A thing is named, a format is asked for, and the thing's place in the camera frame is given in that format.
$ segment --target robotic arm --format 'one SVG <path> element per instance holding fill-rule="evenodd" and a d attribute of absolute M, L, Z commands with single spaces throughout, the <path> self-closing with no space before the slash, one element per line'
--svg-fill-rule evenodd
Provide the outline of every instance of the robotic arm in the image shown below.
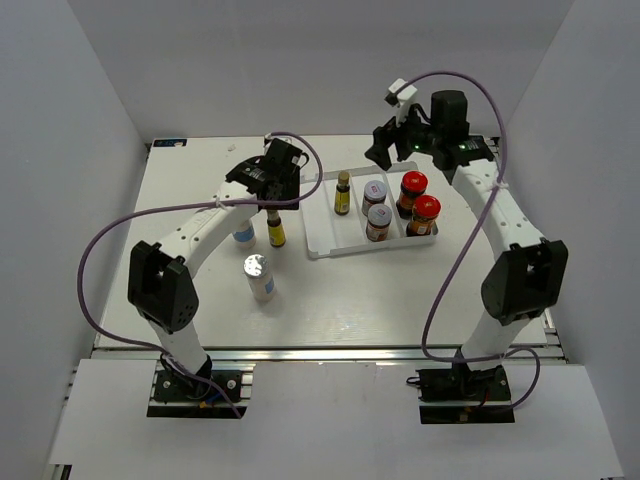
<path fill-rule="evenodd" d="M 398 161 L 413 152 L 433 156 L 433 163 L 480 217 L 496 186 L 498 165 L 481 136 L 469 135 L 467 99 L 460 91 L 435 92 L 430 118 L 415 103 L 417 90 L 398 79 L 385 100 L 397 109 L 386 124 L 373 132 L 373 146 L 365 156 L 382 169 L 391 167 L 389 148 Z M 520 331 L 558 300 L 568 251 L 562 241 L 548 241 L 521 211 L 513 196 L 500 185 L 483 223 L 496 263 L 482 283 L 485 311 L 475 331 L 456 356 L 474 359 L 504 355 Z M 484 391 L 504 378 L 499 359 L 455 364 L 439 378 L 434 400 L 460 399 L 464 392 Z"/>
<path fill-rule="evenodd" d="M 265 143 L 264 155 L 245 160 L 227 174 L 214 196 L 220 208 L 199 210 L 159 242 L 141 241 L 131 251 L 129 302 L 171 356 L 200 377 L 210 378 L 211 359 L 192 322 L 199 304 L 193 285 L 198 269 L 230 233 L 261 208 L 299 208 L 299 203 L 270 206 L 269 202 L 300 196 L 298 163 L 306 154 L 277 138 Z M 200 399 L 207 394 L 208 386 L 185 377 L 167 359 L 161 361 L 186 395 Z"/>

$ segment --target gray wall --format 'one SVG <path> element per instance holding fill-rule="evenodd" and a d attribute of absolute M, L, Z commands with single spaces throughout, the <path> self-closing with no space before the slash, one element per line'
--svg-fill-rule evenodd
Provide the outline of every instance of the gray wall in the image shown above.
<path fill-rule="evenodd" d="M 510 182 L 569 247 L 555 320 L 640 479 L 640 3 L 576 0 L 509 125 Z"/>
<path fill-rule="evenodd" d="M 371 133 L 398 77 L 476 76 L 513 113 L 572 0 L 69 0 L 145 141 Z M 464 86 L 472 124 L 495 132 Z"/>
<path fill-rule="evenodd" d="M 0 2 L 0 65 L 0 465 L 29 480 L 93 339 L 75 298 L 80 254 L 131 209 L 145 152 L 64 0 Z M 96 314 L 117 237 L 91 264 Z"/>

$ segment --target tray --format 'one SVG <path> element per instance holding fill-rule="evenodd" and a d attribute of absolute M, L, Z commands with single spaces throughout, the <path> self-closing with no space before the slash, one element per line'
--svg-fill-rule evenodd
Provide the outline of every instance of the tray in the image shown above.
<path fill-rule="evenodd" d="M 336 184 L 339 170 L 325 172 L 322 186 L 308 199 L 300 202 L 304 228 L 307 237 L 307 250 L 311 258 L 334 257 L 352 253 L 401 248 L 417 245 L 429 245 L 438 236 L 438 227 L 434 226 L 431 235 L 407 237 L 405 229 L 408 220 L 400 218 L 396 200 L 400 194 L 400 182 L 410 170 L 418 170 L 415 162 L 403 162 L 393 165 L 387 172 L 378 166 L 347 169 L 351 175 L 351 208 L 347 215 L 337 215 L 333 211 Z M 317 181 L 313 177 L 301 178 L 300 193 L 308 192 Z M 382 242 L 372 242 L 367 238 L 367 219 L 362 214 L 364 186 L 371 180 L 380 180 L 387 186 L 385 204 L 393 212 L 389 235 Z"/>

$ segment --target small bottle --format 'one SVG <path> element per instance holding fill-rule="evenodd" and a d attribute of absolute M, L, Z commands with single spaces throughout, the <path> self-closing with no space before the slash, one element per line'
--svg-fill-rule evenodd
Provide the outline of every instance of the small bottle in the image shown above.
<path fill-rule="evenodd" d="M 236 245 L 243 250 L 253 247 L 256 244 L 256 234 L 253 231 L 251 220 L 242 222 L 238 230 L 231 234 L 236 241 Z"/>
<path fill-rule="evenodd" d="M 269 243 L 272 247 L 280 248 L 287 238 L 284 236 L 282 219 L 277 210 L 267 210 L 267 227 L 269 228 Z"/>
<path fill-rule="evenodd" d="M 384 203 L 387 198 L 387 186 L 380 180 L 371 180 L 364 186 L 362 213 L 366 217 L 373 205 Z"/>
<path fill-rule="evenodd" d="M 244 261 L 244 274 L 256 300 L 268 302 L 273 298 L 276 287 L 266 257 L 258 253 L 249 255 Z"/>
<path fill-rule="evenodd" d="M 402 183 L 400 184 L 400 198 L 396 202 L 398 208 L 398 215 L 401 218 L 411 218 L 413 212 L 413 202 L 416 201 L 420 195 L 423 195 L 427 189 L 429 181 L 424 173 L 413 170 L 407 172 L 402 177 Z"/>
<path fill-rule="evenodd" d="M 382 242 L 389 234 L 393 213 L 384 204 L 374 205 L 367 215 L 367 238 L 372 242 Z"/>
<path fill-rule="evenodd" d="M 442 206 L 436 197 L 422 195 L 413 204 L 413 215 L 407 224 L 407 237 L 430 235 Z"/>
<path fill-rule="evenodd" d="M 336 185 L 336 201 L 333 206 L 334 211 L 338 215 L 346 215 L 349 213 L 351 206 L 351 195 L 349 194 L 351 186 L 349 185 L 349 172 L 343 170 L 338 174 L 338 185 Z"/>

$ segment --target red lid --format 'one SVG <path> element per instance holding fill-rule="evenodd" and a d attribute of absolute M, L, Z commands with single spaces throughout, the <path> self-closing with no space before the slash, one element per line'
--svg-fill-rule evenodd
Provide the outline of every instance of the red lid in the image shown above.
<path fill-rule="evenodd" d="M 421 195 L 413 204 L 413 211 L 424 218 L 435 218 L 442 209 L 440 201 L 431 195 Z"/>
<path fill-rule="evenodd" d="M 413 193 L 424 192 L 428 183 L 427 176 L 416 170 L 407 172 L 402 177 L 402 186 Z"/>

